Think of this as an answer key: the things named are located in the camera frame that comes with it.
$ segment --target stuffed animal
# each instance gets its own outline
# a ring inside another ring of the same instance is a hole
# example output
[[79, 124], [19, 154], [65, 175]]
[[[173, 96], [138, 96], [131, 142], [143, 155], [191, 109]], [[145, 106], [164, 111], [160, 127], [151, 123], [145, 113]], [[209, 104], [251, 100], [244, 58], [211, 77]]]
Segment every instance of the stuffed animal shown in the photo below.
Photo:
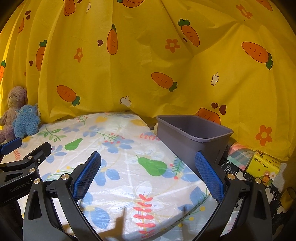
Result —
[[15, 137], [23, 139], [25, 136], [32, 136], [39, 130], [40, 118], [38, 116], [38, 107], [26, 104], [17, 114], [12, 126], [15, 130]]
[[21, 86], [12, 88], [7, 97], [8, 110], [4, 112], [0, 118], [0, 125], [3, 130], [0, 130], [0, 143], [11, 141], [15, 138], [12, 122], [17, 117], [16, 110], [20, 109], [26, 104], [27, 91]]

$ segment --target blue gripper pad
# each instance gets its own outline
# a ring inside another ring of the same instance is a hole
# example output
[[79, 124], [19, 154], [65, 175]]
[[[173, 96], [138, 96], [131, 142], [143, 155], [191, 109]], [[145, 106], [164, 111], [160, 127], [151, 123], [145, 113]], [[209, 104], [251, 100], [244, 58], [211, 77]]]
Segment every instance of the blue gripper pad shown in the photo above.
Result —
[[221, 203], [224, 198], [224, 185], [200, 151], [195, 155], [195, 166], [212, 197]]
[[73, 199], [75, 202], [83, 199], [91, 182], [101, 166], [101, 155], [94, 151], [85, 162], [85, 167], [73, 184]]
[[6, 144], [3, 144], [1, 146], [0, 154], [1, 155], [8, 155], [9, 153], [18, 149], [21, 146], [22, 146], [22, 139], [20, 139], [19, 137], [15, 138], [12, 141], [7, 142]]

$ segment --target carrot leaf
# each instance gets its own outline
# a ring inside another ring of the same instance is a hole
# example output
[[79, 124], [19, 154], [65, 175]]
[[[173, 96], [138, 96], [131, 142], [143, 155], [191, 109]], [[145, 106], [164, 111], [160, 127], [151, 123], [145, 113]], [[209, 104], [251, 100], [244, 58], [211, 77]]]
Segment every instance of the carrot leaf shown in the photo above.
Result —
[[43, 42], [40, 42], [39, 43], [39, 46], [40, 47], [45, 47], [46, 46], [46, 43], [47, 43], [47, 40], [44, 40]]
[[116, 32], [116, 28], [115, 28], [115, 24], [114, 24], [114, 23], [112, 24], [112, 28], [114, 29], [115, 33], [117, 34], [117, 32]]
[[180, 18], [180, 21], [178, 22], [178, 24], [179, 24], [180, 27], [182, 27], [184, 25], [188, 25], [189, 26], [190, 25], [190, 22], [187, 19], [183, 20], [182, 18]]
[[174, 82], [172, 87], [170, 87], [170, 92], [173, 92], [177, 88], [177, 82]]
[[1, 65], [2, 65], [4, 68], [6, 67], [5, 60], [2, 60]]
[[72, 105], [73, 106], [76, 106], [78, 104], [80, 104], [80, 97], [79, 96], [76, 96], [76, 99], [72, 102]]
[[267, 63], [266, 63], [266, 67], [268, 68], [268, 69], [271, 69], [271, 67], [274, 65], [274, 62], [271, 60], [271, 54], [270, 53], [268, 53], [268, 61], [267, 61]]

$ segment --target yellow tissue pack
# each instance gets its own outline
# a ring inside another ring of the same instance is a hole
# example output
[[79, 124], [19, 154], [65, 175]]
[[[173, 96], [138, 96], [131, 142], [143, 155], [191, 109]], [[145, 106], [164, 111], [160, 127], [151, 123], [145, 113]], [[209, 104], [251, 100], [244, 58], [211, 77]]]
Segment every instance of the yellow tissue pack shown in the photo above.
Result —
[[279, 173], [280, 163], [271, 156], [256, 151], [249, 166], [247, 173], [253, 177], [258, 177], [267, 187], [270, 186], [276, 175]]

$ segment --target blue stuffed monster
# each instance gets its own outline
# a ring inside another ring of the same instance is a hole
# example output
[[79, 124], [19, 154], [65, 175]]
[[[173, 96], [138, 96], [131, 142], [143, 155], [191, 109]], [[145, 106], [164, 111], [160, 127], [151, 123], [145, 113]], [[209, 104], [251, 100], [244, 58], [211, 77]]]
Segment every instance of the blue stuffed monster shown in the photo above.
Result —
[[26, 104], [18, 110], [16, 119], [12, 126], [15, 129], [15, 137], [23, 139], [25, 136], [32, 136], [39, 130], [40, 118], [35, 106]]

